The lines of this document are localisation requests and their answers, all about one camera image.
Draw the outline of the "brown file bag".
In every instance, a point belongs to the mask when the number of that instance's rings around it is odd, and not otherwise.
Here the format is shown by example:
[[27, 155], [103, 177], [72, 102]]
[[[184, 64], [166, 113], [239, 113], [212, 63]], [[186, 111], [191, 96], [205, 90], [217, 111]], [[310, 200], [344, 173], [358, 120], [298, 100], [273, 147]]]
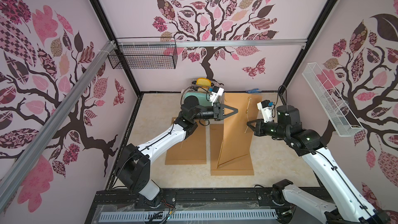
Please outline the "brown file bag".
[[165, 165], [202, 164], [206, 164], [206, 128], [198, 124], [192, 135], [167, 151]]
[[210, 135], [210, 174], [211, 176], [254, 176], [254, 168], [248, 148], [242, 148], [244, 153], [227, 161], [221, 161], [223, 150], [223, 125], [211, 124]]
[[238, 113], [223, 122], [223, 154], [221, 161], [242, 155], [242, 148], [248, 148], [252, 142], [253, 132], [248, 129], [247, 122], [258, 118], [257, 104], [262, 101], [260, 94], [226, 93], [224, 104], [235, 107]]

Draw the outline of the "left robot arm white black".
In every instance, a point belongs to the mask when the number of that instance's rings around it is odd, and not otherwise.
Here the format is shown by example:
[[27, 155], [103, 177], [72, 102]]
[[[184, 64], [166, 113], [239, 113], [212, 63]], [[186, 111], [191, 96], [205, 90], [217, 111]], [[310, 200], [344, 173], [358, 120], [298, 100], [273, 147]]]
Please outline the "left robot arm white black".
[[129, 192], [139, 194], [155, 205], [163, 199], [163, 193], [150, 179], [151, 164], [192, 135], [198, 127], [198, 120], [222, 121], [238, 113], [238, 109], [219, 102], [202, 106], [195, 96], [185, 98], [180, 109], [178, 117], [166, 131], [139, 146], [125, 146], [116, 165], [116, 177]]

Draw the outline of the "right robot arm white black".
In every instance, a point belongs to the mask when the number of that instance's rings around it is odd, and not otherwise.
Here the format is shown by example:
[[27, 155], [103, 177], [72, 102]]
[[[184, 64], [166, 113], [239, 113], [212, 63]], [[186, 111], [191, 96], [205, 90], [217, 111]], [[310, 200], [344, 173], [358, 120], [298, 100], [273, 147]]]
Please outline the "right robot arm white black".
[[390, 216], [375, 208], [360, 194], [321, 143], [320, 135], [304, 129], [299, 110], [291, 105], [276, 107], [269, 100], [257, 104], [261, 119], [247, 122], [255, 136], [270, 136], [284, 141], [314, 171], [333, 202], [311, 195], [292, 181], [284, 179], [273, 185], [272, 201], [279, 206], [293, 204], [323, 224], [388, 224]]

